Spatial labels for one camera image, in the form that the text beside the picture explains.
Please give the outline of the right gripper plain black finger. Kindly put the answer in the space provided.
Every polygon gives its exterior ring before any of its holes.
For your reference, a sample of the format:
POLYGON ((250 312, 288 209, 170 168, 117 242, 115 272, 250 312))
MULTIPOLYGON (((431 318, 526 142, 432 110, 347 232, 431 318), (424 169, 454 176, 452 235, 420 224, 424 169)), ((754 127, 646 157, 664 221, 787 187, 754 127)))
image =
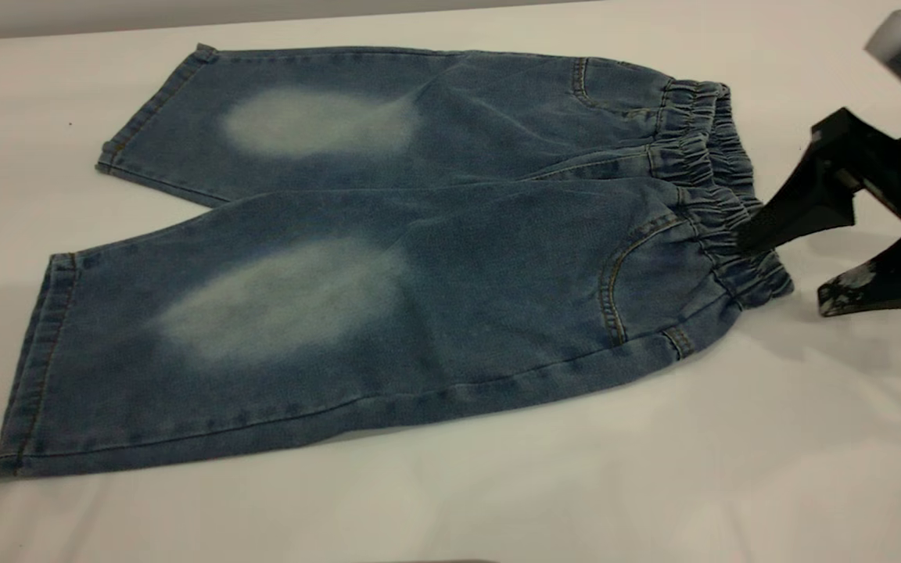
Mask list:
POLYGON ((810 146, 777 193, 736 231, 743 254, 771 252, 797 238, 856 223, 854 190, 839 179, 853 149, 810 146))

